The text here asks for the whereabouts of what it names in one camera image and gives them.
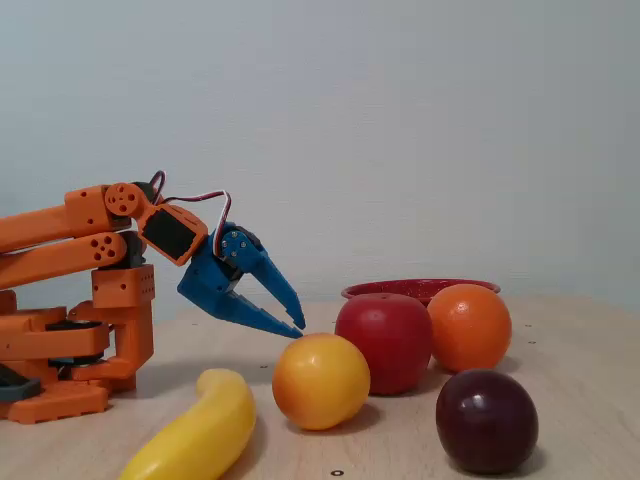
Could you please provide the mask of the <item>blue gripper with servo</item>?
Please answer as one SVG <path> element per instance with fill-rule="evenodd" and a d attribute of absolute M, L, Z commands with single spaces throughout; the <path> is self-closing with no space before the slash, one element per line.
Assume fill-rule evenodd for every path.
<path fill-rule="evenodd" d="M 298 295 L 258 237 L 235 223 L 226 223 L 221 240 L 223 258 L 214 254 L 214 240 L 211 234 L 196 249 L 178 292 L 217 319 L 286 338 L 301 338 L 306 321 Z M 235 292 L 244 274 L 252 275 L 278 300 L 296 327 Z"/>

